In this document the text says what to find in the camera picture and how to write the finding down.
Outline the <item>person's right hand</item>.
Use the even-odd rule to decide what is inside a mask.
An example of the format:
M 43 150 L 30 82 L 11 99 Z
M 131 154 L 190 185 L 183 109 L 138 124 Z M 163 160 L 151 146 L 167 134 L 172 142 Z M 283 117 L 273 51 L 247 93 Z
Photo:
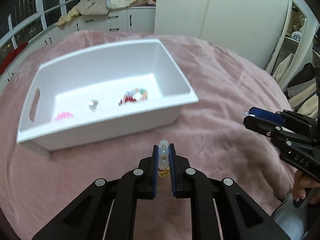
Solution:
M 315 180 L 311 179 L 307 175 L 297 170 L 295 172 L 294 184 L 292 188 L 292 196 L 295 201 L 305 199 L 306 189 L 316 189 L 315 194 L 310 199 L 310 204 L 316 204 L 319 202 L 319 187 L 320 184 Z

